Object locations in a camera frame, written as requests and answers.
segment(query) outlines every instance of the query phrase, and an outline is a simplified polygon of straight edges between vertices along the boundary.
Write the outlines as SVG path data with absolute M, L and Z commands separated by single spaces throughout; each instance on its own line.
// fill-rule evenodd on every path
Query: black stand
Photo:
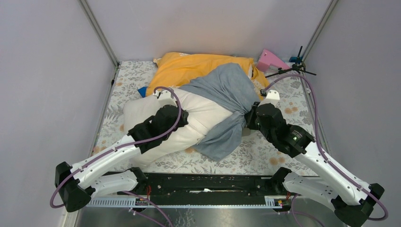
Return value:
M 141 175 L 139 168 L 131 171 Z M 265 196 L 285 198 L 283 182 L 290 172 L 282 167 L 274 176 L 143 173 L 131 192 L 145 195 L 150 186 L 151 201 L 157 205 L 265 205 Z M 204 192 L 205 188 L 213 192 Z
M 299 48 L 299 52 L 298 52 L 298 56 L 296 57 L 296 61 L 292 65 L 292 67 L 290 69 L 282 70 L 282 68 L 279 68 L 279 72 L 271 74 L 271 75 L 268 75 L 268 76 L 265 76 L 265 77 L 269 78 L 269 77 L 273 77 L 273 76 L 276 76 L 276 75 L 284 74 L 284 73 L 287 73 L 287 72 L 290 72 L 290 71 L 296 71 L 298 73 L 304 72 L 304 73 L 308 73 L 308 74 L 316 76 L 315 73 L 306 71 L 306 65 L 302 61 L 302 59 L 299 57 L 299 55 L 301 54 L 301 51 L 302 51 L 302 46 L 301 46 L 301 48 Z

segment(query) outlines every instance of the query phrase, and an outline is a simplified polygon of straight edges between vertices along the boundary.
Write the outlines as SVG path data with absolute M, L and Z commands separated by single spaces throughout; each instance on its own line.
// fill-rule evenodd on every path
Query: blue object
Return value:
M 140 96 L 142 96 L 142 98 L 144 98 L 146 96 L 146 89 L 147 88 L 148 87 L 146 86 L 146 87 L 141 87 L 141 88 L 138 89 L 138 92 L 139 92 Z
M 289 59 L 289 62 L 292 62 L 292 63 L 300 63 L 300 62 L 297 62 L 297 61 L 296 61 L 296 57 L 291 57 L 291 58 Z

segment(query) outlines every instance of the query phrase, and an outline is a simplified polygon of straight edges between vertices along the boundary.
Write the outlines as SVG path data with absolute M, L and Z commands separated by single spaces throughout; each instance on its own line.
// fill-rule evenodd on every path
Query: black tripod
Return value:
M 305 63 L 302 61 L 302 59 L 299 57 L 299 55 L 301 54 L 301 51 L 302 51 L 302 46 L 301 46 L 301 48 L 299 49 L 298 56 L 296 57 L 296 61 L 295 61 L 295 63 L 292 65 L 291 68 L 289 68 L 288 70 L 282 70 L 282 68 L 279 68 L 279 72 L 274 73 L 274 74 L 271 74 L 271 75 L 268 75 L 268 76 L 265 76 L 265 77 L 266 77 L 266 78 L 269 78 L 269 77 L 272 77 L 272 76 L 276 76 L 276 75 L 280 75 L 280 74 L 283 74 L 283 73 L 286 73 L 286 72 L 290 72 L 290 71 L 292 71 L 292 70 L 297 71 L 298 73 L 304 72 L 304 73 L 308 73 L 308 74 L 311 74 L 311 75 L 316 76 L 315 73 L 306 71 L 306 65 L 305 65 Z

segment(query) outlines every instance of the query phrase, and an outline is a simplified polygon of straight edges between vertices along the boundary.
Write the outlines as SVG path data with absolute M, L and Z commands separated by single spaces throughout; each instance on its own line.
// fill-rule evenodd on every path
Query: metal frame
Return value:
M 305 61 L 306 58 L 308 57 L 313 45 L 315 44 L 317 38 L 319 37 L 320 33 L 322 32 L 324 26 L 326 25 L 327 20 L 329 19 L 330 15 L 332 14 L 332 12 L 334 11 L 335 7 L 337 6 L 337 3 L 339 2 L 339 0 L 331 0 L 328 8 L 326 9 L 326 12 L 324 13 L 322 19 L 319 22 L 319 25 L 317 26 L 312 38 L 310 39 L 308 45 L 305 48 L 304 54 L 302 55 L 302 60 Z M 306 98 L 306 103 L 308 105 L 308 110 L 312 115 L 312 118 L 314 119 L 316 116 L 314 115 L 314 103 L 310 94 L 310 89 L 308 88 L 307 84 L 305 83 L 305 81 L 301 80 L 302 83 L 302 89 L 304 90 L 305 93 L 305 98 Z M 323 126 L 322 126 L 322 122 L 320 121 L 319 116 L 317 116 L 317 121 L 318 121 L 318 125 L 315 125 L 315 127 L 318 127 L 318 133 L 319 133 L 319 137 L 321 138 L 321 142 L 322 142 L 322 146 L 323 148 L 331 155 L 331 150 L 330 150 L 330 146 L 327 142 L 326 139 L 326 135 L 324 134 L 324 130 L 323 130 Z
M 281 206 L 275 206 L 274 198 L 270 196 L 264 197 L 266 205 L 160 205 L 158 207 L 163 209 L 281 209 Z M 86 207 L 111 207 L 111 208 L 154 208 L 154 206 L 136 205 L 140 199 L 135 197 L 97 197 L 92 199 Z
M 63 211 L 63 216 L 64 216 L 64 220 L 61 221 L 61 227 L 74 227 L 75 223 L 77 222 L 78 219 L 78 212 L 79 211 L 75 211 L 72 213 L 68 213 L 65 209 Z
M 102 43 L 103 47 L 105 48 L 107 55 L 109 56 L 110 60 L 112 61 L 115 67 L 118 67 L 118 59 L 115 56 L 110 44 L 108 43 L 100 25 L 98 24 L 93 12 L 87 2 L 87 0 L 78 0 L 81 4 L 82 9 L 84 10 L 90 24 L 92 25 L 93 29 L 95 30 L 97 37 L 99 37 L 100 42 Z
M 110 99 L 112 97 L 112 92 L 113 92 L 113 89 L 114 89 L 114 86 L 115 86 L 115 79 L 117 78 L 119 72 L 120 72 L 120 68 L 118 66 L 118 67 L 115 68 L 114 76 L 113 76 L 113 79 L 111 80 L 111 85 L 110 85 L 109 89 L 107 90 L 106 100 L 105 100 L 103 108 L 102 108 L 102 115 L 101 115 L 101 117 L 99 119 L 99 122 L 97 123 L 96 134 L 95 134 L 95 137 L 93 138 L 93 141 L 92 141 L 92 148 L 95 147 L 95 145 L 97 143 L 97 139 L 99 138 L 99 132 L 100 132 L 100 130 L 102 128 L 103 121 L 105 120 L 107 107 L 109 106 L 109 102 L 110 102 Z M 92 150 L 89 151 L 88 157 L 90 157 L 91 154 L 92 154 Z
M 308 45 L 305 48 L 304 54 L 302 55 L 302 60 L 305 61 L 307 56 L 309 55 L 314 43 L 316 42 L 317 38 L 320 35 L 320 32 L 322 32 L 324 26 L 326 25 L 327 20 L 329 19 L 331 13 L 333 12 L 334 8 L 337 6 L 337 3 L 339 0 L 331 0 L 329 6 L 326 9 L 326 12 L 324 13 L 322 19 L 320 20 L 311 40 L 309 40 Z

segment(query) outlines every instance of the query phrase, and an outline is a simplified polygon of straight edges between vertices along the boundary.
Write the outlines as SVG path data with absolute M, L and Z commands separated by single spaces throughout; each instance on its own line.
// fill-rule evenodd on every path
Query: floral sheet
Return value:
M 157 66 L 151 61 L 124 61 L 115 82 L 112 97 L 105 113 L 93 154 L 114 144 L 123 135 L 124 104 L 141 98 L 138 88 L 147 86 L 152 80 Z M 299 79 L 284 79 L 274 87 L 280 93 L 278 108 L 290 124 L 302 126 L 313 131 L 305 95 Z M 198 152 L 179 151 L 159 158 L 144 172 L 159 173 L 197 173 L 197 174 L 246 174 L 273 175 L 280 167 L 290 168 L 303 176 L 316 174 L 302 163 L 277 151 L 259 132 L 243 137 L 242 143 L 229 156 L 215 162 Z M 132 167 L 129 160 L 115 167 L 123 171 Z

